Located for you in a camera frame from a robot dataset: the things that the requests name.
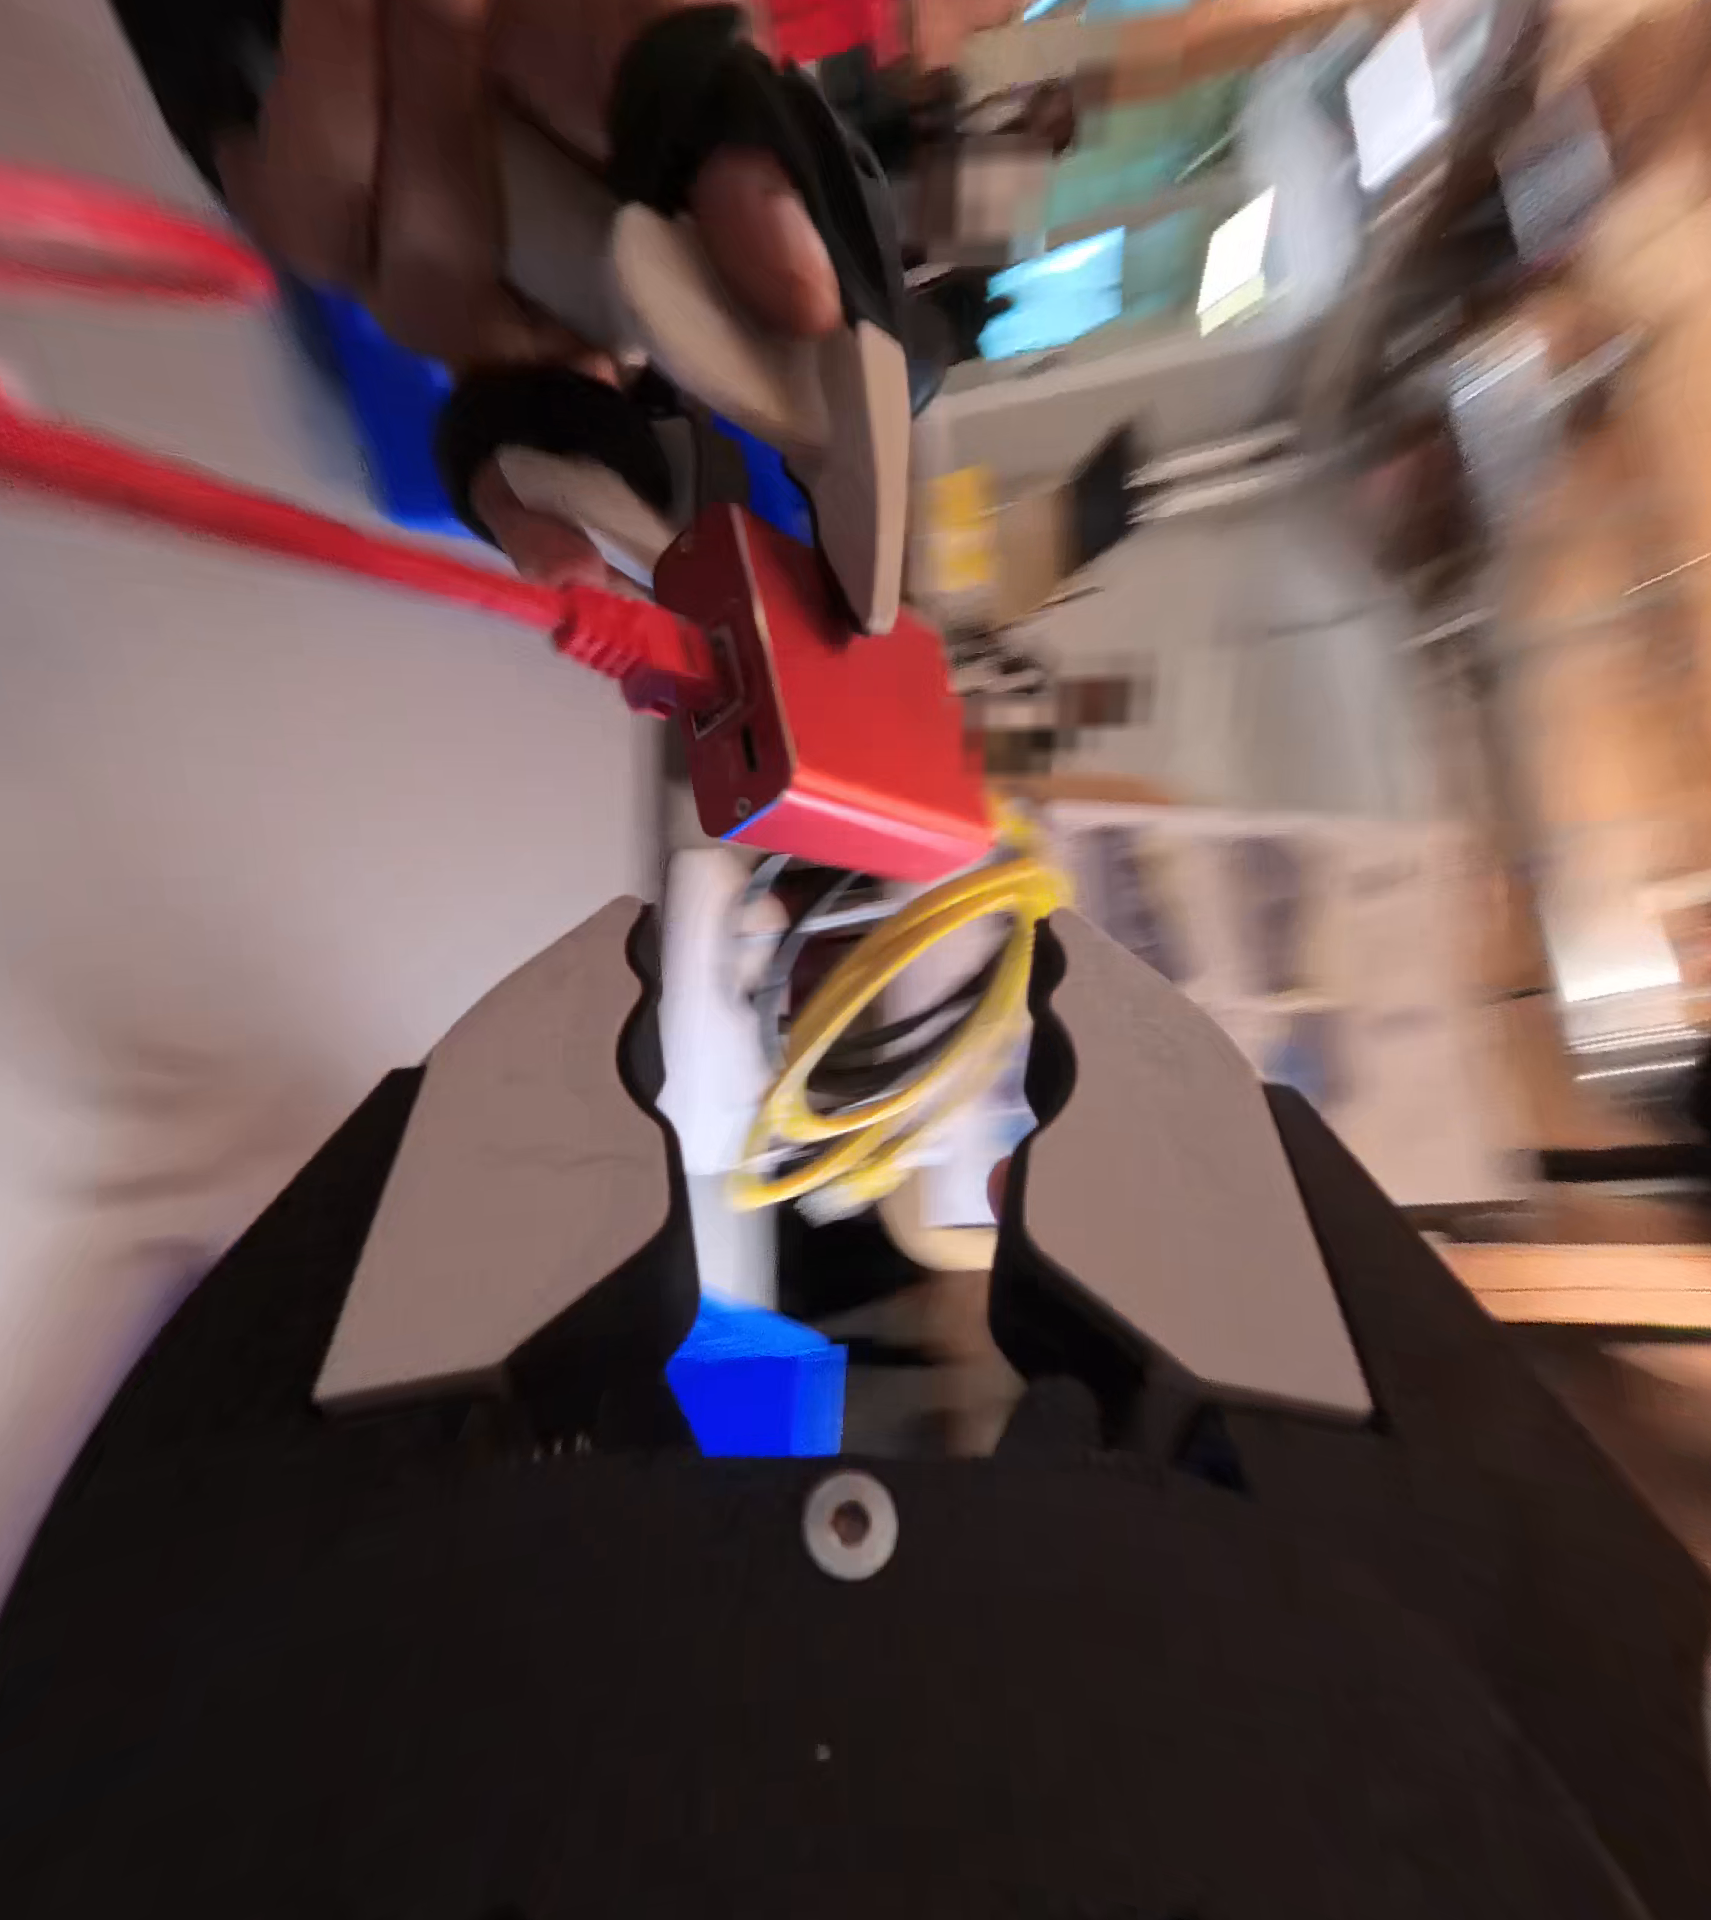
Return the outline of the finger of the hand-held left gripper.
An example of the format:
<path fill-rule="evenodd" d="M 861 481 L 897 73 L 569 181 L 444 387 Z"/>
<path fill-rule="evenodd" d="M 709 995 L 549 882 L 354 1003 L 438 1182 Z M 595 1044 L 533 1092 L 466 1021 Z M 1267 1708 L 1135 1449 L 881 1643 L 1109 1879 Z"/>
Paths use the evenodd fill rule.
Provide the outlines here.
<path fill-rule="evenodd" d="M 913 415 L 907 359 L 859 321 L 819 344 L 825 428 L 815 456 L 821 565 L 851 627 L 887 635 L 899 614 L 911 498 Z"/>

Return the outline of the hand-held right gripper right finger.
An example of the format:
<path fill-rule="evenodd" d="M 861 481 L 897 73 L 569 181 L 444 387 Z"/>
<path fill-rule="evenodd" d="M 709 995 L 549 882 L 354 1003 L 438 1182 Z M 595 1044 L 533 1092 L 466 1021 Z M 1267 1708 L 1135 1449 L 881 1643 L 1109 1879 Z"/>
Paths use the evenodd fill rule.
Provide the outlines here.
<path fill-rule="evenodd" d="M 1179 989 L 1075 911 L 1039 926 L 989 1331 L 1101 1429 L 1203 1406 L 1363 1429 L 1373 1397 L 1267 1094 Z"/>

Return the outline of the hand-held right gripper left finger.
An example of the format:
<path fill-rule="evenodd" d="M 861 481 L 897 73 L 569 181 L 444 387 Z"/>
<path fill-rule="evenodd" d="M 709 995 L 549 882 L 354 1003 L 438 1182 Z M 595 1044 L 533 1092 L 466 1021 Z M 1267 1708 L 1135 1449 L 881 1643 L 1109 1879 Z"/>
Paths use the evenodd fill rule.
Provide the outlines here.
<path fill-rule="evenodd" d="M 615 896 L 430 1052 L 322 1359 L 362 1415 L 597 1420 L 663 1387 L 699 1303 L 657 1032 L 653 909 Z"/>

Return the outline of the red ethernet switch box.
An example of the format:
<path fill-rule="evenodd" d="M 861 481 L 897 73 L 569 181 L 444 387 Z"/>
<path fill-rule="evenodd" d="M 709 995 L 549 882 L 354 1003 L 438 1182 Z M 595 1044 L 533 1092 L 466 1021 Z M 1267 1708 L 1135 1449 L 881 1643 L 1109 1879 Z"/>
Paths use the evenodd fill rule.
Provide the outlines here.
<path fill-rule="evenodd" d="M 697 635 L 675 721 L 707 838 L 919 887 L 991 851 L 979 756 L 915 613 L 855 633 L 815 552 L 731 504 L 697 514 L 653 588 Z"/>

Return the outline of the person's left hand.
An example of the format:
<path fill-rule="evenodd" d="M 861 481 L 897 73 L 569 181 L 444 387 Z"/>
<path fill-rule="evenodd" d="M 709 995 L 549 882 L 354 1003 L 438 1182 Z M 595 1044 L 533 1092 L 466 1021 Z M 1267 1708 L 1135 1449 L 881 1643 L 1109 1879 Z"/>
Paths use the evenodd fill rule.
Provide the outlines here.
<path fill-rule="evenodd" d="M 496 135 L 506 114 L 589 165 L 627 47 L 687 4 L 296 3 L 254 129 L 218 177 L 256 247 L 354 296 L 452 372 L 557 367 L 625 387 L 504 281 Z"/>

